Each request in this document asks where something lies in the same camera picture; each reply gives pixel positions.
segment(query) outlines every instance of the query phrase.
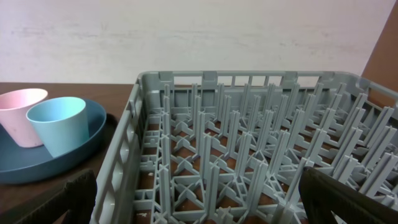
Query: cup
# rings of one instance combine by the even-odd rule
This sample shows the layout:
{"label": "cup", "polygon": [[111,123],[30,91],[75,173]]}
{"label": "cup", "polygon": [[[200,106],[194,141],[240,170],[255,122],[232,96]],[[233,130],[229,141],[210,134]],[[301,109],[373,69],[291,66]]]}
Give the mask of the cup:
{"label": "cup", "polygon": [[52,157],[70,152],[90,137],[86,102],[76,97],[43,101],[26,114]]}
{"label": "cup", "polygon": [[27,111],[40,103],[49,93],[39,88],[11,91],[0,95],[0,124],[20,147],[43,145],[26,119]]}

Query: plastic dish rack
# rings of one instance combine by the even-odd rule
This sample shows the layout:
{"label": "plastic dish rack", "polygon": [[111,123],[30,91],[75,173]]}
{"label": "plastic dish rack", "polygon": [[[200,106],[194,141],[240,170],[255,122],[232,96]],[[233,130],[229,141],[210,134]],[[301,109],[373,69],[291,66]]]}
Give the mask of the plastic dish rack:
{"label": "plastic dish rack", "polygon": [[397,106],[370,89],[398,99],[343,72],[143,73],[91,223],[306,223],[304,166],[398,210]]}

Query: table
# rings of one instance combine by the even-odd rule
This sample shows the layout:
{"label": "table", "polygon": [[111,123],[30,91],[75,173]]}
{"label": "table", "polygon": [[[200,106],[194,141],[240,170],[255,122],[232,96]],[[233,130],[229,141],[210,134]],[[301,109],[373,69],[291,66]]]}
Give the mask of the table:
{"label": "table", "polygon": [[[49,98],[61,96],[77,96],[94,100],[101,104],[107,113],[120,119],[123,109],[129,98],[132,85],[114,84],[54,84],[54,83],[0,83],[0,94],[23,88],[43,88],[49,92]],[[113,133],[108,130],[106,139],[110,142]],[[90,168],[98,175],[104,160],[108,145],[103,145],[95,155],[81,163],[74,169],[60,174],[48,180],[22,185],[0,184],[0,213],[38,196],[42,192],[52,188],[61,180],[76,173],[79,170]]]}

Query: light blue cup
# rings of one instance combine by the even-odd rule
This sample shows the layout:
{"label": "light blue cup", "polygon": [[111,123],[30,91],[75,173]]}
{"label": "light blue cup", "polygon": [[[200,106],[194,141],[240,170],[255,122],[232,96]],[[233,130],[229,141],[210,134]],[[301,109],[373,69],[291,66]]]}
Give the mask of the light blue cup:
{"label": "light blue cup", "polygon": [[27,119],[52,157],[70,152],[89,140],[86,102],[61,97],[33,106]]}

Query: blue tray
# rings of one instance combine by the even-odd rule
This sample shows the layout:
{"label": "blue tray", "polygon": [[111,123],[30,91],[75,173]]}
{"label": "blue tray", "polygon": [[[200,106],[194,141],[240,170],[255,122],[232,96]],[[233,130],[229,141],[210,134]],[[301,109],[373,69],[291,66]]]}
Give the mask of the blue tray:
{"label": "blue tray", "polygon": [[106,121],[105,109],[86,100],[90,139],[62,156],[53,158],[44,146],[19,147],[0,125],[0,183],[23,184],[46,179],[64,172],[98,150]]}

